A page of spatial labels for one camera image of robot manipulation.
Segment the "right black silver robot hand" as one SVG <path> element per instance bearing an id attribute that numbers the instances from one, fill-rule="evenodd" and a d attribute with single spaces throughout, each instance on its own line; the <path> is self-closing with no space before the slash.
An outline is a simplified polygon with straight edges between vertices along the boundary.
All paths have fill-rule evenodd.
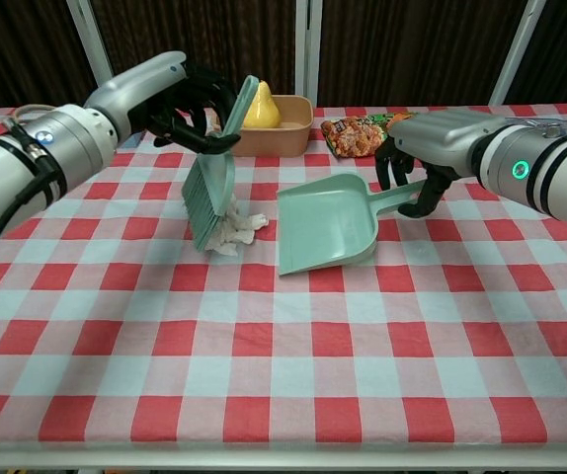
<path id="1" fill-rule="evenodd" d="M 417 113 L 395 121 L 374 153 L 376 176 L 387 191 L 391 179 L 399 187 L 420 162 L 426 180 L 417 201 L 399 206 L 398 212 L 411 218 L 431 214 L 450 185 L 472 177 L 471 153 L 476 143 L 504 124 L 492 114 L 472 110 L 444 110 Z"/>

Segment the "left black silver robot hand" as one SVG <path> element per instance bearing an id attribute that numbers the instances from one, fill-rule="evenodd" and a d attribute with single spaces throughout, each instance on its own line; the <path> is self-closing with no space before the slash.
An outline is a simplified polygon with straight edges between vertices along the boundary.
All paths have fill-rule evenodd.
<path id="1" fill-rule="evenodd" d="M 120 141 L 147 130 L 156 147 L 176 143 L 196 153 L 217 154 L 231 149 L 240 135 L 207 134 L 205 110 L 214 109 L 226 124 L 235 101 L 236 92 L 223 76 L 171 50 L 104 83 L 84 107 L 104 114 Z"/>

